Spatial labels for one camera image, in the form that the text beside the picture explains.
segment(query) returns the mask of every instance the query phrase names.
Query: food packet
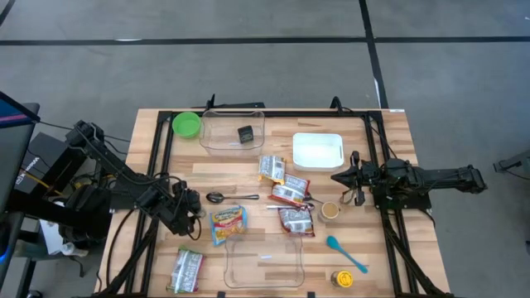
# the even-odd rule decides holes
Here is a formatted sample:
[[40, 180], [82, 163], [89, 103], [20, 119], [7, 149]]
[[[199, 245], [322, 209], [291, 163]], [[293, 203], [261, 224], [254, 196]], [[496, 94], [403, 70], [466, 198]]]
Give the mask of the food packet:
[[261, 181], [263, 177], [265, 177], [281, 185], [284, 185], [285, 165], [286, 160], [282, 157], [260, 156], [258, 180]]
[[175, 294], [192, 293], [199, 290], [197, 276], [204, 260], [205, 257], [202, 254], [193, 252], [184, 246], [179, 247], [171, 280], [166, 289]]
[[304, 208], [279, 208], [282, 227], [290, 234], [315, 237], [313, 218], [307, 207]]
[[304, 206], [304, 197], [307, 195], [309, 188], [308, 180], [285, 174], [285, 184], [276, 183], [272, 187], [271, 199], [279, 200], [296, 207]]
[[220, 245], [233, 233], [244, 233], [247, 228], [247, 210], [242, 206], [210, 214], [212, 239]]

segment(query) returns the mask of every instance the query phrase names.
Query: green cup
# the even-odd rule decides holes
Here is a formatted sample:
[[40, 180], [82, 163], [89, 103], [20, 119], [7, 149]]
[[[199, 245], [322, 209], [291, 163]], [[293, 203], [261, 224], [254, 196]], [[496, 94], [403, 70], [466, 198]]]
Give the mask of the green cup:
[[193, 112], [183, 112], [176, 115], [172, 126], [179, 137], [192, 138], [200, 132], [200, 117]]

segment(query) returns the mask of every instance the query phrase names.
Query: small jar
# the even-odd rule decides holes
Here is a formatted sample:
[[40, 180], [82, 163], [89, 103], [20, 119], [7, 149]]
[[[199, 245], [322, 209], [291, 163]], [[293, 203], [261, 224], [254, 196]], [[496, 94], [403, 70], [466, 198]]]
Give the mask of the small jar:
[[331, 273], [331, 283], [337, 287], [351, 287], [354, 284], [354, 277], [351, 272], [343, 270]]

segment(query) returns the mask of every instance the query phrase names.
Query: clear plastic bin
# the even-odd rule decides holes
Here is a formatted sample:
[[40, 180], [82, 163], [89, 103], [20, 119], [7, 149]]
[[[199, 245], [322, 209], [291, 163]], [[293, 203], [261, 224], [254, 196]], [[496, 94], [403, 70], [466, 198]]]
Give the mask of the clear plastic bin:
[[230, 288], [297, 287], [304, 282], [302, 241], [287, 234], [232, 234], [224, 283]]
[[[253, 140], [241, 143], [238, 128], [251, 126]], [[213, 156], [258, 156], [265, 140], [265, 115], [252, 113], [217, 113], [202, 115], [200, 145]]]

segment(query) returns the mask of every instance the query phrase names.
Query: screen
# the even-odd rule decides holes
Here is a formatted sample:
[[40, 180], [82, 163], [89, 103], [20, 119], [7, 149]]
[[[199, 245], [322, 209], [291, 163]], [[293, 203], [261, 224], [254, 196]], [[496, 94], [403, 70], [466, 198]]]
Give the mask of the screen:
[[0, 127], [13, 127], [39, 121], [38, 116], [0, 92]]

